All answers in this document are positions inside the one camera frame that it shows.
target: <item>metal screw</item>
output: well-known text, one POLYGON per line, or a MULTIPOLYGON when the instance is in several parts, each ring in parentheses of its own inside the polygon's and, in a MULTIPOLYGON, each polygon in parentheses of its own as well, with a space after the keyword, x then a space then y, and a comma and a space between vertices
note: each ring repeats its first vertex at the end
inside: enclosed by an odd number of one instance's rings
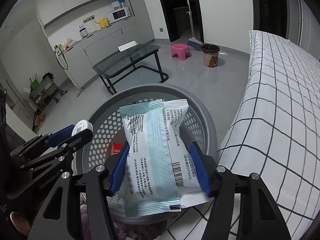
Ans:
POLYGON ((223 166, 218 166, 218 167, 217 167, 217 171, 223 173, 223 172, 226 171, 226 168, 223 167, 223 166))
POLYGON ((100 171, 103 171, 104 170, 104 166, 103 165, 99 165, 96 167, 96 171, 97 172, 100 172, 100 171))
POLYGON ((259 174, 257 174, 257 173, 252 173, 252 174, 251 174, 251 178, 253 178, 253 179, 259 179, 260 176, 259 176, 259 174))
POLYGON ((68 178, 70 176, 70 173, 69 172, 64 172, 64 173, 62 173, 62 175, 61 175, 61 177, 63 178, 63 179, 66 179, 66 178, 68 178))

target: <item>broom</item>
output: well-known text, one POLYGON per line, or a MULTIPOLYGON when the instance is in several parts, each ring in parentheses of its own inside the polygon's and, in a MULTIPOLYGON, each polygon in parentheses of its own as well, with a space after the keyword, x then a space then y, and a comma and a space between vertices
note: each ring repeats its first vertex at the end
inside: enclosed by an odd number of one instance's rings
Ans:
POLYGON ((201 41, 198 41, 195 38, 195 31, 193 30, 193 21, 192 21, 192 12, 191 12, 191 8, 190 8, 190 2, 189 2, 189 0, 187 0, 187 2, 188 2, 188 6, 189 6, 189 11, 187 13, 189 14, 189 17, 190 17, 191 32, 192 32, 192 38, 190 38, 188 40, 187 45, 194 47, 195 49, 201 49, 201 46, 203 45, 203 43, 201 41))

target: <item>wall outlet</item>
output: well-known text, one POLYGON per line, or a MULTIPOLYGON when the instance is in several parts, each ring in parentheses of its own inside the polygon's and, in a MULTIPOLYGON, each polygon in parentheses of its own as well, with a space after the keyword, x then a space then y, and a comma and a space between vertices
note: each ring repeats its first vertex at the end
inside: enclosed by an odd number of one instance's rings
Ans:
POLYGON ((83 19, 82 21, 83 21, 83 23, 87 23, 87 22, 92 21, 93 19, 94 19, 94 15, 91 15, 91 16, 89 16, 88 18, 83 19))

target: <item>microwave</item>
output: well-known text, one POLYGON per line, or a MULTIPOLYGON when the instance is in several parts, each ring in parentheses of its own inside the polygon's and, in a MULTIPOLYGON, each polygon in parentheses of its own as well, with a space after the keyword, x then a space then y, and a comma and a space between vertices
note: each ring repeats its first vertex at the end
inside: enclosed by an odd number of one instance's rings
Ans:
POLYGON ((129 16, 131 16, 129 8, 124 7, 124 8, 109 12, 108 21, 110 23, 113 23, 113 22, 125 19, 129 16))

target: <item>broom handle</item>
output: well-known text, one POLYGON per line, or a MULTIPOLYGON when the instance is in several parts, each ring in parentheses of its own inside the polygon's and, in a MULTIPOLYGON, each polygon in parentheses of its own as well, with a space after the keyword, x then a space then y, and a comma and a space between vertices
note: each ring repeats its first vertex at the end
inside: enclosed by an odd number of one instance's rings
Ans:
POLYGON ((192 37, 195 37, 195 31, 193 29, 193 21, 192 21, 192 12, 191 12, 191 8, 190 8, 190 2, 189 2, 189 0, 187 0, 187 2, 188 2, 188 6, 189 6, 189 11, 187 13, 189 14, 189 17, 190 17, 192 37))

